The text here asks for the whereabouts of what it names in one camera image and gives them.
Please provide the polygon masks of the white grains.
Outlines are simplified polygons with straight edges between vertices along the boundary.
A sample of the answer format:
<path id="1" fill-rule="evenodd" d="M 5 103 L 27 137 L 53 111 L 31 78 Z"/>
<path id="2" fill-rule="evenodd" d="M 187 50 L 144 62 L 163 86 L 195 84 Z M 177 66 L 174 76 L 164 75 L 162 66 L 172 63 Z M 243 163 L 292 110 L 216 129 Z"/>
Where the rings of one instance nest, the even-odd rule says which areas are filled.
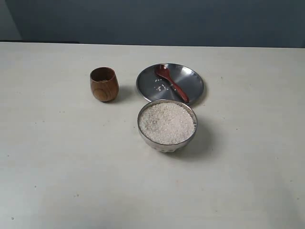
<path id="1" fill-rule="evenodd" d="M 154 89 L 156 91 L 174 91 L 176 92 L 176 89 L 174 88 L 173 84 L 165 79 L 156 79 L 154 80 Z"/>

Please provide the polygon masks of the wooden cup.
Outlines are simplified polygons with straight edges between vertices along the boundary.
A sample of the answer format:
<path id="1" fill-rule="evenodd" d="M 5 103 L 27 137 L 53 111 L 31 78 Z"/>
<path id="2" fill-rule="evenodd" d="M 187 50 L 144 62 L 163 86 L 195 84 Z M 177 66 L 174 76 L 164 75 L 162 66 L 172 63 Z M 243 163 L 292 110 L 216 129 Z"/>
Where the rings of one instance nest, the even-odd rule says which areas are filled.
<path id="1" fill-rule="evenodd" d="M 115 71 L 109 67 L 99 67 L 90 73 L 90 86 L 93 96 L 100 102 L 114 100 L 119 92 Z"/>

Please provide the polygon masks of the round steel plate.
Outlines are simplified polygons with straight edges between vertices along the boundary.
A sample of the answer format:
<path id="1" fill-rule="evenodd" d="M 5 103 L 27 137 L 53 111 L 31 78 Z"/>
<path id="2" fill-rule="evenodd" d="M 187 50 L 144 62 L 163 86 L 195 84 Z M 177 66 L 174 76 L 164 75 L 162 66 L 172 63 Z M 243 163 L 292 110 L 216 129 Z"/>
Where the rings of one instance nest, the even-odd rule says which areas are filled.
<path id="1" fill-rule="evenodd" d="M 194 70 L 176 63 L 164 63 L 170 70 L 172 79 L 181 87 L 189 97 L 187 105 L 192 105 L 199 101 L 204 93 L 204 81 Z M 164 79 L 159 77 L 154 68 L 157 64 L 149 66 L 142 70 L 136 79 L 136 88 L 139 94 L 147 101 L 151 102 L 159 99 L 176 100 L 184 102 L 180 95 L 174 91 L 156 91 L 154 89 L 154 80 Z"/>

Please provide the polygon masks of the dark red wooden spoon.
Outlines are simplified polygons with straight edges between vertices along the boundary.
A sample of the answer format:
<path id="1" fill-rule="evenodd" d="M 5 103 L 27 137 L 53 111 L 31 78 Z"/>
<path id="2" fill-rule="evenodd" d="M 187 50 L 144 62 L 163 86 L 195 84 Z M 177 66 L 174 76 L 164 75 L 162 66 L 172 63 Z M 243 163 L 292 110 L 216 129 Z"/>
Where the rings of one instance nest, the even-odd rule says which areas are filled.
<path id="1" fill-rule="evenodd" d="M 180 97 L 184 100 L 185 103 L 189 102 L 189 97 L 181 89 L 181 87 L 172 79 L 170 70 L 164 64 L 159 64 L 155 66 L 154 71 L 159 77 L 166 79 L 168 82 L 172 84 L 174 89 L 177 91 L 177 93 L 180 95 Z"/>

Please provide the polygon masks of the steel bowl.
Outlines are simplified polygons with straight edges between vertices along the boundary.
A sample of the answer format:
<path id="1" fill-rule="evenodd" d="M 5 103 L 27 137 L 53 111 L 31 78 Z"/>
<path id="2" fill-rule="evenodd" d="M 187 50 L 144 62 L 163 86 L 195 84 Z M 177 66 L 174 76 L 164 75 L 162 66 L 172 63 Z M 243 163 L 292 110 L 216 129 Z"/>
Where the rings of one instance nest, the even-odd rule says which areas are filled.
<path id="1" fill-rule="evenodd" d="M 163 144 L 159 144 L 157 142 L 150 140 L 148 137 L 146 137 L 143 134 L 143 132 L 140 130 L 140 127 L 139 127 L 140 115 L 142 114 L 144 109 L 146 109 L 152 105 L 155 105 L 155 104 L 166 103 L 166 102 L 178 104 L 178 105 L 182 106 L 184 109 L 186 109 L 187 112 L 191 115 L 191 117 L 193 119 L 193 123 L 195 125 L 195 131 L 190 138 L 188 138 L 187 140 L 185 140 L 181 143 L 174 144 L 174 145 L 163 145 Z M 146 144 L 148 144 L 150 147 L 152 147 L 160 152 L 168 153 L 168 152 L 174 152 L 174 151 L 186 146 L 188 143 L 191 142 L 191 140 L 193 139 L 193 137 L 195 136 L 196 131 L 197 131 L 198 119 L 197 119 L 195 112 L 188 105 L 175 101 L 175 100 L 160 99 L 160 100 L 155 100 L 155 101 L 149 102 L 140 110 L 140 112 L 138 113 L 138 117 L 137 117 L 137 125 L 138 125 L 139 134 L 142 137 L 142 139 L 145 141 Z"/>

